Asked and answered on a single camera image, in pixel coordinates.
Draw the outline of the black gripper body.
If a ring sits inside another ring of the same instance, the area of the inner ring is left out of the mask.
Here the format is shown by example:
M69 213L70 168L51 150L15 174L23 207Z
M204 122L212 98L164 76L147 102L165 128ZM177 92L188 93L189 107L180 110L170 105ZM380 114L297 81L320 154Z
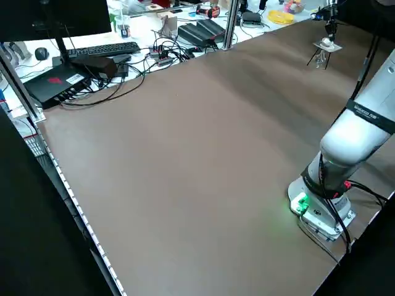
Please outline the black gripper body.
M338 0L325 0L323 3L323 19L329 23L338 13Z

